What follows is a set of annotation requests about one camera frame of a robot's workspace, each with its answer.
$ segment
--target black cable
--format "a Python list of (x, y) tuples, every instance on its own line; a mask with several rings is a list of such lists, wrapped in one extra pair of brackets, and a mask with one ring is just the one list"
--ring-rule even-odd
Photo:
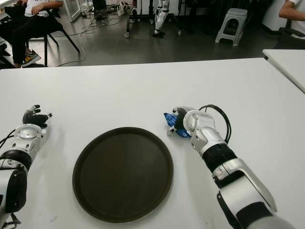
[(218, 113), (220, 113), (220, 114), (222, 115), (222, 117), (224, 118), (225, 124), (226, 124), (226, 126), (227, 126), (227, 134), (226, 134), (226, 136), (225, 136), (224, 141), (225, 141), (226, 143), (229, 143), (229, 140), (230, 140), (230, 138), (231, 138), (232, 128), (231, 128), (231, 124), (230, 124), (230, 121), (229, 121), (228, 116), (225, 114), (225, 112), (224, 112), (222, 109), (220, 109), (218, 106), (215, 106), (215, 105), (213, 105), (213, 104), (209, 104), (209, 105), (202, 106), (202, 107), (199, 108), (199, 110), (202, 110), (202, 109), (205, 108), (205, 111), (206, 111), (206, 109), (207, 109), (208, 107), (209, 107), (209, 108), (212, 108), (212, 109), (214, 109), (214, 110), (216, 110), (216, 111), (217, 111)]
[(1, 141), (0, 141), (0, 149), (2, 148), (2, 146), (4, 145), (4, 143), (6, 142), (6, 140), (8, 140), (9, 138), (11, 138), (11, 137), (14, 137), (14, 135), (11, 135), (13, 132), (15, 131), (15, 129), (14, 130), (12, 130), (7, 136), (6, 136), (6, 138), (4, 138), (4, 139), (2, 139)]

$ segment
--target black pants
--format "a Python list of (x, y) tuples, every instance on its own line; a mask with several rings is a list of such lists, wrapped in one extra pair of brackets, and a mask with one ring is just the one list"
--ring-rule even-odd
[(25, 57), (25, 43), (45, 33), (46, 18), (24, 15), (0, 25), (0, 36), (12, 45), (14, 63), (22, 64)]

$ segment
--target white table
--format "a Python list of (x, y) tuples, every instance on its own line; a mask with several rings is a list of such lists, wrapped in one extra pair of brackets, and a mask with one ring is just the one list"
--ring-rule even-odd
[(305, 50), (264, 49), (268, 61), (305, 93)]
[[(304, 226), (305, 96), (263, 58), (1, 70), (0, 98), (3, 137), (32, 104), (54, 114), (50, 135), (30, 168), (27, 202), (17, 213), (20, 229), (230, 229), (199, 154), (189, 140), (166, 135), (164, 112), (205, 104), (226, 112), (233, 131), (230, 148), (270, 189), (279, 215)], [(210, 113), (224, 135), (221, 116)], [(161, 138), (173, 157), (174, 177), (167, 198), (151, 214), (111, 224), (80, 207), (71, 179), (84, 147), (121, 126)]]

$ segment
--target sneaker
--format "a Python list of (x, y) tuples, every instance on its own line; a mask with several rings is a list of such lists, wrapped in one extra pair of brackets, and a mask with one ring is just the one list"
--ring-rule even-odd
[(34, 51), (32, 50), (31, 54), (25, 54), (25, 60), (22, 63), (22, 67), (27, 67), (32, 63), (35, 63), (36, 61), (40, 60), (41, 57)]

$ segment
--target gray floor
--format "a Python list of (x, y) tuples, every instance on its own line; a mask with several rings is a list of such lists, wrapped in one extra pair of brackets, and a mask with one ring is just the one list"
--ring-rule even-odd
[[(166, 36), (163, 39), (152, 37), (153, 26), (149, 23), (135, 23), (131, 25), (129, 38), (124, 38), (127, 17), (123, 16), (121, 21), (112, 16), (109, 24), (113, 26), (99, 26), (91, 34), (82, 35), (83, 48), (86, 59), (81, 62), (66, 64), (65, 66), (81, 65), (107, 65), (107, 64), (133, 64), (133, 63), (154, 63), (154, 62), (181, 62), (201, 61), (234, 58), (263, 57), (262, 50), (273, 48), (277, 36), (269, 35), (259, 26), (248, 26), (244, 32), (239, 46), (233, 47), (230, 42), (214, 42), (217, 31), (211, 35), (205, 35), (202, 25), (194, 25), (195, 34), (189, 35), (183, 32), (179, 37), (175, 23), (166, 22), (163, 30)], [(81, 32), (81, 28), (88, 26), (92, 19), (84, 19), (81, 16), (75, 22), (70, 23), (61, 9), (61, 19), (58, 19), (68, 34)], [(73, 35), (71, 38), (81, 49), (80, 35)], [(76, 50), (65, 37), (56, 37), (59, 47), (49, 39), (48, 66), (57, 66), (64, 62), (76, 61), (84, 57), (83, 51), (78, 56)], [(44, 64), (43, 40), (31, 40), (30, 48), (34, 49), (42, 59), (32, 67), (42, 67)]]

